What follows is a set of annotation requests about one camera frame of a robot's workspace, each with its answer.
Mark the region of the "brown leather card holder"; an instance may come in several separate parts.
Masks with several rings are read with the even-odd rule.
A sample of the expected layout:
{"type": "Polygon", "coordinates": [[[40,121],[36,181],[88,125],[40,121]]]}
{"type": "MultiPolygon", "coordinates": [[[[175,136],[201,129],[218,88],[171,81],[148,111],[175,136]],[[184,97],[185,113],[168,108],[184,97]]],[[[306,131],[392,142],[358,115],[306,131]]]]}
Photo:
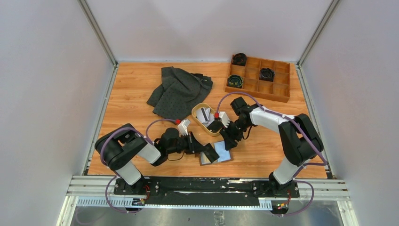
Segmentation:
{"type": "Polygon", "coordinates": [[[230,150],[225,149],[224,141],[212,143],[210,145],[214,149],[214,152],[211,151],[211,153],[208,153],[208,154],[201,152],[199,154],[199,163],[201,166],[210,165],[210,164],[218,164],[218,163],[228,162],[228,161],[233,160],[233,156],[232,156],[230,150]],[[209,157],[211,157],[213,159],[215,157],[215,153],[219,157],[216,160],[211,161],[209,159],[209,157]]]}

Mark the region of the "oval wooden card tray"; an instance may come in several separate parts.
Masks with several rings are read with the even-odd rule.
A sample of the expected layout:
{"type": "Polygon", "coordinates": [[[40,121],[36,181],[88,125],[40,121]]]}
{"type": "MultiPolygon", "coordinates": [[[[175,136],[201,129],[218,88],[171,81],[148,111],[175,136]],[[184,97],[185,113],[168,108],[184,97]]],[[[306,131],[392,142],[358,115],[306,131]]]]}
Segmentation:
{"type": "Polygon", "coordinates": [[[210,136],[216,137],[220,135],[219,130],[211,130],[208,127],[215,119],[215,110],[206,103],[199,103],[192,108],[192,117],[194,121],[210,136]]]}

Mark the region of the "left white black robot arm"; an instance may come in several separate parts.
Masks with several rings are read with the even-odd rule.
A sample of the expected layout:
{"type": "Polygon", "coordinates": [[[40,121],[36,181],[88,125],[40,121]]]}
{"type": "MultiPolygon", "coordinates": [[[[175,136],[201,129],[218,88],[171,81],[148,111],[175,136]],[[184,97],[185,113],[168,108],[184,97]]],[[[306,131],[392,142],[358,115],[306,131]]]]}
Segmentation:
{"type": "Polygon", "coordinates": [[[203,153],[210,162],[220,157],[211,144],[200,144],[192,132],[183,135],[176,128],[168,128],[152,142],[130,123],[99,138],[95,150],[100,154],[102,164],[119,177],[116,185],[132,194],[150,190],[148,182],[132,162],[135,156],[145,159],[152,166],[163,164],[172,153],[203,153]]]}

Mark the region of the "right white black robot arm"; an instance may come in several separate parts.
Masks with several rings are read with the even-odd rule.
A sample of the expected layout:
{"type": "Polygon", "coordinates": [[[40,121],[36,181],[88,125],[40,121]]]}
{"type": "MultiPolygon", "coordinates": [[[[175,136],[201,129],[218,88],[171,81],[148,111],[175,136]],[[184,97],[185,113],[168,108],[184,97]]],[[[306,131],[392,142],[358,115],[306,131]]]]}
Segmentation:
{"type": "Polygon", "coordinates": [[[312,159],[319,157],[320,166],[327,165],[323,157],[323,142],[312,121],[306,114],[282,114],[263,106],[258,101],[248,105],[242,98],[231,102],[231,107],[237,115],[237,120],[231,121],[222,116],[219,110],[214,113],[214,120],[222,125],[220,134],[225,148],[232,149],[243,140],[243,133],[260,126],[279,134],[284,158],[280,165],[269,175],[269,181],[260,194],[270,192],[274,196],[282,196],[294,183],[296,175],[306,166],[312,165],[312,159]]]}

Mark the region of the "white striped cards in tray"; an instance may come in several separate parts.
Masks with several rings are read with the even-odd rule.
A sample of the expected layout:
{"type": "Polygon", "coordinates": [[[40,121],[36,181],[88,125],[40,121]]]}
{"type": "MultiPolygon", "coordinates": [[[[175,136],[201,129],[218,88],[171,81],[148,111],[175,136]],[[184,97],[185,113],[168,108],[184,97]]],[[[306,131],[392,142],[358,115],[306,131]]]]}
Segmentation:
{"type": "Polygon", "coordinates": [[[211,108],[202,107],[196,110],[196,118],[205,127],[208,127],[214,120],[214,114],[211,112],[211,108]]]}

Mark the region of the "dark green coiled belt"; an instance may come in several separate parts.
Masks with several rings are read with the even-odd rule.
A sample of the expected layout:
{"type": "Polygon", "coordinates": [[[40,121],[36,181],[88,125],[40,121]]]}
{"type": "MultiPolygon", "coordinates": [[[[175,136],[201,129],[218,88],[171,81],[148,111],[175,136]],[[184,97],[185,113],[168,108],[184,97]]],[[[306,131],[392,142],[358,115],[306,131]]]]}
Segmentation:
{"type": "Polygon", "coordinates": [[[243,86],[243,78],[239,75],[232,74],[227,78],[227,86],[241,89],[243,86]]]}

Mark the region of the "dark grey dotted cloth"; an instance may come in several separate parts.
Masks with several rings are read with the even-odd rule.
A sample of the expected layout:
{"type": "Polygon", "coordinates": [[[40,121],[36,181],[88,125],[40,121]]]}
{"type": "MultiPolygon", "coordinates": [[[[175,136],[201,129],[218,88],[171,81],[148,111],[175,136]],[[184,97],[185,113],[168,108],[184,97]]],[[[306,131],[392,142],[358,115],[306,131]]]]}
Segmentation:
{"type": "Polygon", "coordinates": [[[211,77],[190,73],[173,66],[161,68],[161,84],[152,92],[147,104],[153,113],[172,120],[183,120],[192,108],[202,103],[211,92],[211,77]]]}

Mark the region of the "wooden compartment tray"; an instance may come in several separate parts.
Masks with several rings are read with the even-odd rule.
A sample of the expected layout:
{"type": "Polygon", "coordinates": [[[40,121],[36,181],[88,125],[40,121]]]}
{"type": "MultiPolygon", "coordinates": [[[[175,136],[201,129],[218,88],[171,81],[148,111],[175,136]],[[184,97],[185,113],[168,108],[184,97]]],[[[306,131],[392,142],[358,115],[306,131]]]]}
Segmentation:
{"type": "Polygon", "coordinates": [[[224,85],[225,92],[245,92],[256,98],[283,103],[288,102],[290,99],[291,72],[289,63],[247,55],[246,66],[238,66],[231,63],[232,57],[224,85]],[[275,72],[273,82],[259,80],[259,72],[261,68],[271,68],[275,72]],[[227,86],[227,78],[232,74],[239,75],[243,78],[243,86],[241,89],[227,86]]]}

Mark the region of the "black coiled belt middle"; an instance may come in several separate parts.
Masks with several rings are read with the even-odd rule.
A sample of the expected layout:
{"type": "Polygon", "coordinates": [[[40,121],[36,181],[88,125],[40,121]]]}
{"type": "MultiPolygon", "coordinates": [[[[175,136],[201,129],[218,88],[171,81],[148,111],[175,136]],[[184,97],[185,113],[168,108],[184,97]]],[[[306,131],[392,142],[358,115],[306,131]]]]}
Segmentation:
{"type": "Polygon", "coordinates": [[[259,72],[259,80],[273,82],[275,72],[271,68],[261,68],[259,72]]]}

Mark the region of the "black coiled belt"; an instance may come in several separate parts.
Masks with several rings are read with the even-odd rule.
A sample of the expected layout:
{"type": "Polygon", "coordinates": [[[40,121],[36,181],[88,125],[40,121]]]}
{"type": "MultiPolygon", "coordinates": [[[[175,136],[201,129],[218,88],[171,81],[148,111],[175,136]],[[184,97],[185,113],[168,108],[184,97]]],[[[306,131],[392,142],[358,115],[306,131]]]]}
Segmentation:
{"type": "Polygon", "coordinates": [[[271,68],[261,68],[259,72],[259,80],[273,82],[275,72],[271,68]]]}
{"type": "Polygon", "coordinates": [[[237,53],[237,54],[233,55],[231,63],[233,65],[246,66],[247,55],[244,53],[237,53]]]}

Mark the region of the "black coiled belt top left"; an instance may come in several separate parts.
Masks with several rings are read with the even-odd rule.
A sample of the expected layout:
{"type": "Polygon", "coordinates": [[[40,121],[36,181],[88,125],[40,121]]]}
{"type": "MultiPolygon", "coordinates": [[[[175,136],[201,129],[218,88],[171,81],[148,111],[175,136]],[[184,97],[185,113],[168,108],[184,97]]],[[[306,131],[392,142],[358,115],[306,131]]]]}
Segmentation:
{"type": "Polygon", "coordinates": [[[244,53],[237,53],[237,54],[233,55],[231,63],[233,65],[246,66],[247,55],[244,53]]]}

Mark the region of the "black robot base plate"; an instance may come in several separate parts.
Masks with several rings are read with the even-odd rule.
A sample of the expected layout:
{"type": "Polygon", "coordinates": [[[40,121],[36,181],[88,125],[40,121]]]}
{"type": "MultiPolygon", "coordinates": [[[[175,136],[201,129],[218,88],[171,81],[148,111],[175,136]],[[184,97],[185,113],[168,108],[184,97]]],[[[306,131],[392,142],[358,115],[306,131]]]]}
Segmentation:
{"type": "Polygon", "coordinates": [[[260,198],[298,198],[297,183],[278,189],[268,180],[241,181],[237,178],[145,178],[150,190],[133,194],[120,189],[116,184],[115,195],[143,195],[148,204],[160,205],[212,205],[212,206],[256,206],[260,198]]]}

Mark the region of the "aluminium frame rail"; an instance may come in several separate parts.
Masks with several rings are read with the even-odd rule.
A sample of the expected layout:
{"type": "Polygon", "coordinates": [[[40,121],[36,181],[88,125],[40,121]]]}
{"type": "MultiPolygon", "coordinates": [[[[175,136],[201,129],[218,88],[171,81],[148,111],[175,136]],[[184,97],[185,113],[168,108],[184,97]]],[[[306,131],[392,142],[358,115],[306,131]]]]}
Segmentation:
{"type": "Polygon", "coordinates": [[[304,179],[286,188],[272,188],[266,179],[255,178],[194,178],[194,177],[144,177],[130,186],[123,179],[111,176],[74,176],[67,195],[100,196],[106,191],[111,195],[136,197],[145,193],[224,193],[254,195],[256,198],[305,200],[313,197],[318,201],[348,201],[349,192],[344,181],[337,179],[304,179]]]}

